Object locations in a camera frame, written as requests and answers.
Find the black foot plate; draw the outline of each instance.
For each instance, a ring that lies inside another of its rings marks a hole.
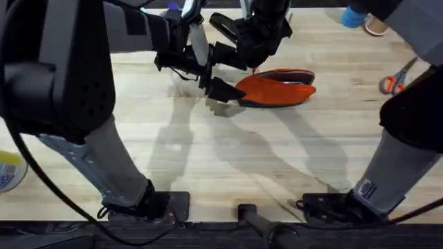
[[[296,207],[303,211],[305,220],[312,224],[343,224],[346,194],[303,194]]]
[[[347,194],[303,194],[296,207],[313,224],[370,224],[386,221],[387,215],[377,215],[360,201],[352,191]]]
[[[257,206],[254,204],[240,204],[237,207],[237,218],[238,221],[244,220],[244,214],[246,212],[252,212],[254,214],[257,214]]]
[[[156,204],[155,210],[149,210],[147,215],[153,215],[154,219],[122,214],[110,211],[110,221],[152,221],[154,223],[175,224],[188,220],[190,194],[188,192],[157,192],[150,197],[150,201]]]

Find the wooden floor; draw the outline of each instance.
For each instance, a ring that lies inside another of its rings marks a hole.
[[[214,10],[207,10],[208,20]],[[239,10],[220,11],[239,17]],[[305,192],[346,192],[364,172],[380,139],[379,109],[389,96],[379,80],[414,54],[394,32],[373,38],[337,23],[339,9],[292,10],[293,37],[260,67],[308,68],[317,93],[289,109],[243,109],[203,98],[194,82],[158,72],[154,53],[112,55],[117,92],[114,114],[137,167],[158,190],[191,193],[191,221],[234,221],[239,203],[255,203],[274,221],[297,221],[287,204]],[[224,39],[205,23],[211,42]],[[408,82],[427,68],[419,62]],[[248,73],[219,67],[215,75],[236,83]],[[0,126],[0,149],[15,151]],[[95,216],[101,198],[61,156],[34,138],[32,152],[60,188]],[[393,216],[441,197],[439,163],[410,192]],[[29,171],[13,191],[0,195],[0,220],[78,220]],[[443,223],[443,210],[411,222]]]

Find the label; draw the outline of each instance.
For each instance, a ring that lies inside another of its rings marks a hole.
[[[0,165],[0,189],[5,188],[15,176],[16,165]]]
[[[377,186],[369,181],[369,179],[365,179],[360,185],[358,193],[361,195],[361,197],[369,200],[372,194],[374,194],[375,190],[377,190]]]

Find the black cable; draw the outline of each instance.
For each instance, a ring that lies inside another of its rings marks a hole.
[[[199,76],[195,76],[195,79],[191,79],[188,77],[183,76],[180,72],[178,72],[178,70],[171,68],[172,72],[176,73],[177,75],[179,75],[179,77],[184,80],[184,81],[199,81]]]
[[[133,243],[129,241],[125,241],[113,233],[111,233],[106,227],[104,227],[101,223],[99,223],[97,220],[95,220],[91,215],[89,215],[87,212],[85,212],[81,207],[79,207],[77,204],[75,204],[69,197],[67,197],[55,184],[54,182],[44,173],[42,168],[39,166],[37,161],[34,159],[33,155],[29,152],[29,149],[27,148],[25,142],[23,141],[23,138],[21,137],[21,134],[17,128],[17,125],[15,124],[15,121],[12,116],[12,110],[9,106],[10,100],[9,96],[6,95],[6,77],[5,77],[5,63],[3,60],[3,54],[4,54],[4,41],[6,34],[8,34],[8,31],[10,31],[11,23],[14,20],[14,17],[16,16],[18,10],[22,8],[23,4],[26,2],[26,0],[16,0],[12,3],[10,8],[8,9],[5,19],[3,21],[3,29],[0,32],[0,98],[3,101],[3,119],[5,120],[6,126],[8,128],[8,131],[14,140],[15,145],[17,146],[18,150],[20,151],[21,155],[25,158],[26,162],[29,164],[29,166],[33,169],[35,174],[40,178],[40,180],[43,181],[43,183],[54,193],[61,201],[63,201],[65,204],[67,204],[70,208],[72,208],[75,212],[77,212],[79,215],[83,216],[87,221],[89,221],[91,224],[93,224],[95,227],[99,229],[102,233],[107,235],[110,239],[121,243],[126,246],[146,246],[151,243],[154,243],[156,240],[160,239],[161,237],[164,237],[169,232],[173,231],[174,229],[178,227],[174,227],[172,229],[169,229],[159,236],[155,237],[152,240],[143,242],[143,243]]]
[[[263,232],[263,244],[265,249],[271,249],[275,238],[282,234],[283,232],[292,232],[294,235],[298,236],[298,231],[291,225],[287,225],[281,222],[273,222],[266,230]]]

